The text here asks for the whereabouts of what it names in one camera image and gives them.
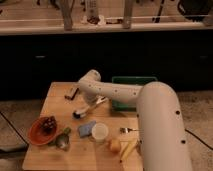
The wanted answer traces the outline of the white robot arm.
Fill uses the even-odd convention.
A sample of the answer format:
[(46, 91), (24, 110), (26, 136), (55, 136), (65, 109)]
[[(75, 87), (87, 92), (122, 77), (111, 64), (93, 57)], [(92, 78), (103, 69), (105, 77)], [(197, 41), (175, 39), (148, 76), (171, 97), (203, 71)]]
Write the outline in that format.
[(87, 104), (101, 95), (136, 107), (143, 171), (193, 171), (179, 99), (169, 85), (106, 83), (96, 70), (77, 84)]

